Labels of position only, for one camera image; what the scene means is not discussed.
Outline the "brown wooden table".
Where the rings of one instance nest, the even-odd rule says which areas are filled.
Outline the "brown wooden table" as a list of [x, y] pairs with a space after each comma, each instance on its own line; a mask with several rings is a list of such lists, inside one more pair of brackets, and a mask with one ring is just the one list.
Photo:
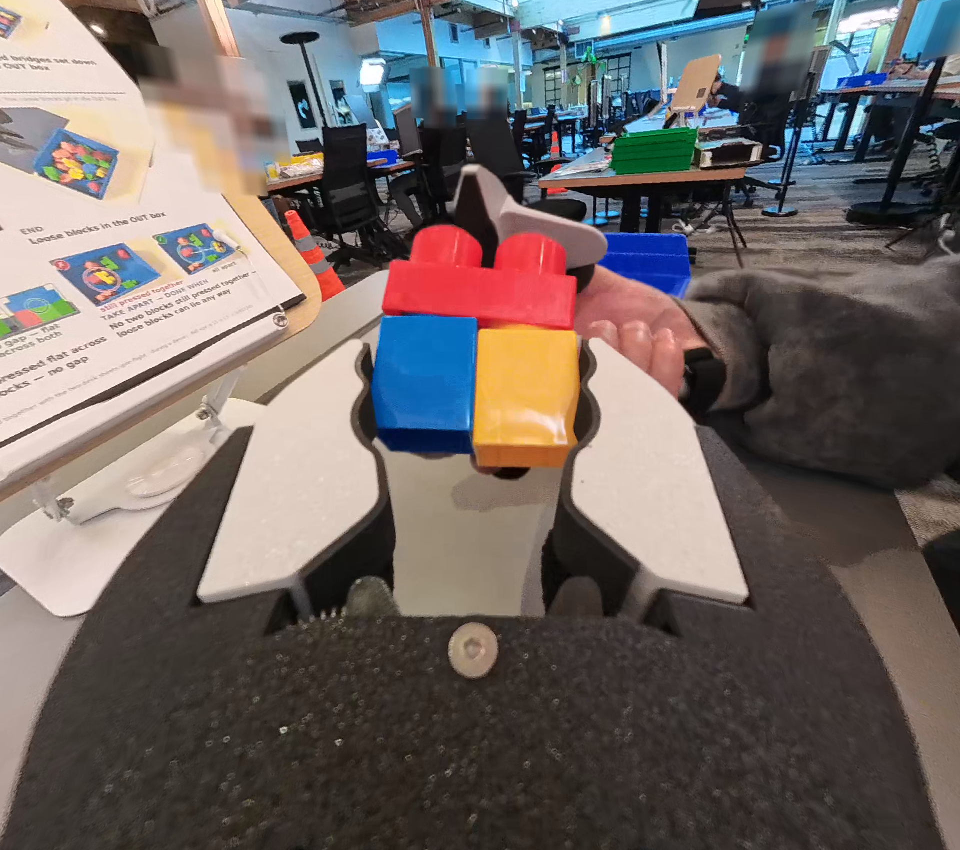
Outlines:
[[361, 176], [368, 182], [375, 182], [379, 179], [389, 178], [410, 172], [416, 169], [413, 161], [398, 160], [388, 163], [380, 157], [373, 161], [366, 162], [366, 170], [359, 169], [359, 163], [340, 162], [328, 164], [323, 161], [318, 166], [294, 166], [291, 163], [268, 165], [266, 178], [267, 196], [293, 196], [296, 193], [311, 193], [318, 190], [324, 179], [325, 172], [332, 172], [334, 184], [342, 184], [359, 179]]

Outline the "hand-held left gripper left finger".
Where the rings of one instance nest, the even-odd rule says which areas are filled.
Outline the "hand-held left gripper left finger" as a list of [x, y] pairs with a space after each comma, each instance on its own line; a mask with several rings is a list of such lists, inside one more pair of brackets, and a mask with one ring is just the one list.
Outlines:
[[284, 592], [302, 617], [356, 580], [394, 583], [386, 468], [374, 447], [370, 346], [348, 340], [284, 388], [251, 430], [198, 598]]

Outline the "black office chair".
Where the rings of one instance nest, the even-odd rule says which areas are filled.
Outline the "black office chair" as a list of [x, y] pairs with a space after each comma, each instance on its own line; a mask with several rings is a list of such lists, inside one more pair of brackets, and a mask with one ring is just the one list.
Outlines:
[[335, 241], [334, 268], [354, 260], [380, 268], [389, 259], [367, 166], [366, 129], [366, 124], [328, 126], [322, 138], [319, 227]]

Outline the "black floor lamp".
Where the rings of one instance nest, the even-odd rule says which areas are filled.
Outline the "black floor lamp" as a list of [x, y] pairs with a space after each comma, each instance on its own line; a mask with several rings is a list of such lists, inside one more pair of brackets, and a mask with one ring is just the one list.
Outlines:
[[318, 89], [316, 76], [314, 73], [313, 66], [311, 64], [309, 54], [307, 52], [307, 45], [316, 42], [319, 39], [319, 33], [314, 30], [299, 30], [299, 31], [290, 31], [284, 33], [280, 36], [279, 40], [288, 46], [296, 46], [300, 49], [301, 57], [303, 59], [304, 66], [306, 68], [306, 74], [309, 82], [309, 86], [313, 92], [313, 97], [316, 103], [318, 104], [318, 112], [320, 118], [320, 125], [326, 129], [329, 126], [327, 119], [327, 114], [324, 110], [324, 100], [320, 90]]

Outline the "printed instruction sheet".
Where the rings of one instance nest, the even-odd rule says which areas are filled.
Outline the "printed instruction sheet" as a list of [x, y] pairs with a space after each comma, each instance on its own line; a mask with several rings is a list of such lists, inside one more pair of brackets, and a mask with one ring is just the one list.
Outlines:
[[2, 0], [1, 92], [2, 444], [303, 298], [60, 0]]

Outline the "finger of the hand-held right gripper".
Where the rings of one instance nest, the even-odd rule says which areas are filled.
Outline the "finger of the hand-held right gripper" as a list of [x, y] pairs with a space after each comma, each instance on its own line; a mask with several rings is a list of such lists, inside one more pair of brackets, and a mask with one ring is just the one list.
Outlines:
[[506, 211], [520, 208], [500, 178], [480, 164], [462, 168], [454, 204], [454, 224], [474, 237], [483, 251], [498, 249], [498, 221]]
[[606, 256], [608, 240], [585, 222], [586, 211], [586, 204], [576, 198], [548, 198], [526, 206], [508, 196], [496, 213], [496, 232], [501, 242], [516, 234], [546, 237], [563, 249], [565, 268], [587, 268]]

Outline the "wooden board document stand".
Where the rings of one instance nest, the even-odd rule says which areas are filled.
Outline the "wooden board document stand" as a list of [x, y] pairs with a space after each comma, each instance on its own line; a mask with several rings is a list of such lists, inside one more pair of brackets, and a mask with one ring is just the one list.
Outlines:
[[709, 103], [721, 62], [720, 53], [690, 60], [681, 72], [678, 86], [668, 104], [668, 112], [691, 115], [702, 111]]

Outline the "person's right hand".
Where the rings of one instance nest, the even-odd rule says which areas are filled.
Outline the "person's right hand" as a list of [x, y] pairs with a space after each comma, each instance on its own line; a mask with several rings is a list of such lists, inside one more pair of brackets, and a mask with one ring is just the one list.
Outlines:
[[578, 293], [574, 329], [584, 340], [604, 340], [676, 398], [686, 353], [708, 347], [673, 297], [601, 267]]

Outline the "red two-stud building block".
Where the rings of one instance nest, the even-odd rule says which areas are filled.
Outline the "red two-stud building block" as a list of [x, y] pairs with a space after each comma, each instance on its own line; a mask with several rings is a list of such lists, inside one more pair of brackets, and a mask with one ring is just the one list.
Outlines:
[[458, 226], [420, 231], [409, 259], [390, 263], [383, 314], [470, 317], [483, 329], [573, 328], [577, 282], [559, 243], [515, 234], [498, 246], [491, 266], [482, 260], [480, 242]]

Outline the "black standing desk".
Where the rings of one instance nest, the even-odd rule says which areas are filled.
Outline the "black standing desk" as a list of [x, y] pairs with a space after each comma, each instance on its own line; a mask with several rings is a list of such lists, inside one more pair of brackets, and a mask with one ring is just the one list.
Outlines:
[[855, 162], [861, 161], [866, 155], [870, 140], [874, 136], [873, 129], [880, 109], [894, 104], [903, 105], [904, 100], [908, 101], [905, 130], [894, 148], [889, 170], [883, 179], [882, 196], [878, 200], [854, 203], [846, 213], [848, 222], [893, 227], [911, 224], [918, 220], [921, 206], [896, 200], [895, 196], [905, 176], [906, 165], [920, 129], [926, 124], [927, 118], [936, 117], [936, 110], [943, 109], [946, 104], [949, 104], [950, 111], [944, 112], [943, 115], [958, 122], [958, 77], [942, 80], [940, 70], [942, 63], [942, 58], [937, 59], [926, 79], [895, 77], [887, 78], [882, 83], [868, 84], [862, 78], [856, 78], [853, 84], [845, 83], [822, 91], [822, 95], [831, 103], [847, 105], [844, 124], [836, 142], [837, 150], [846, 146], [859, 100], [862, 97], [871, 97], [868, 120], [854, 155]]

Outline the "person's right forearm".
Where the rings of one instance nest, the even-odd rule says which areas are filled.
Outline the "person's right forearm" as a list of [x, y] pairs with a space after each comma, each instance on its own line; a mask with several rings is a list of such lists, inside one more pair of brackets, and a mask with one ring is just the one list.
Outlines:
[[680, 306], [725, 367], [708, 413], [757, 456], [888, 488], [958, 479], [957, 255], [833, 282], [717, 271]]

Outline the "white document stand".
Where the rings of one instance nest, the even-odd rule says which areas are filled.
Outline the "white document stand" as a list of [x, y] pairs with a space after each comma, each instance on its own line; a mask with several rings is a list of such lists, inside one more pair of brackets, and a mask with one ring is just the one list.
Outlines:
[[[210, 187], [209, 178], [202, 174], [187, 145], [175, 141], [161, 102], [153, 96], [141, 96], [169, 141], [191, 155], [202, 182], [222, 195]], [[264, 247], [246, 221], [237, 216]], [[304, 294], [293, 304], [303, 299]], [[162, 365], [159, 371], [138, 378], [134, 386], [117, 388], [16, 441], [2, 444], [2, 492], [27, 484], [36, 508], [2, 532], [2, 574], [56, 616], [75, 617], [89, 611], [163, 509], [232, 430], [253, 422], [246, 404], [229, 403], [238, 372], [228, 375], [203, 397], [198, 410], [185, 421], [147, 439], [75, 487], [54, 490], [52, 471], [84, 453], [95, 441], [154, 412], [165, 401], [178, 399], [184, 391], [219, 376], [234, 364], [244, 363], [263, 346], [282, 340], [288, 306], [253, 319], [222, 339], [192, 351], [187, 358]]]

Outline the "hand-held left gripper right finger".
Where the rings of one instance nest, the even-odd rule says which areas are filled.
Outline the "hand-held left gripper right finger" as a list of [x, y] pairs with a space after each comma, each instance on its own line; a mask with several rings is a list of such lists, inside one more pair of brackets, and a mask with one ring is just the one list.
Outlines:
[[688, 413], [603, 340], [581, 349], [581, 394], [541, 555], [543, 603], [593, 581], [592, 607], [641, 622], [663, 594], [728, 606], [749, 588]]

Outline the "yellow one-stud building block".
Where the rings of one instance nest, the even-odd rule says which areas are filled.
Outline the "yellow one-stud building block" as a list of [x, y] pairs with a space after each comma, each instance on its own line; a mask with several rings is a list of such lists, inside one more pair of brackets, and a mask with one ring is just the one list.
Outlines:
[[579, 341], [517, 325], [477, 337], [473, 451], [481, 468], [564, 467], [577, 443]]

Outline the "black and white tray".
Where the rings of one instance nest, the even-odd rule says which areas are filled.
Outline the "black and white tray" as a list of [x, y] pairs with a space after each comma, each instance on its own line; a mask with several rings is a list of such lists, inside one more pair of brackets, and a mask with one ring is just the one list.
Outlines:
[[749, 167], [763, 161], [764, 145], [745, 137], [698, 140], [693, 166], [699, 170]]

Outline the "blue building block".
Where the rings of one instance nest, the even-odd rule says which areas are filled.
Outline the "blue building block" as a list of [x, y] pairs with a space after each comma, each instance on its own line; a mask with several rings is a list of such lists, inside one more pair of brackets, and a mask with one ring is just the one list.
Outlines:
[[473, 317], [383, 316], [371, 398], [391, 451], [473, 451], [478, 322]]

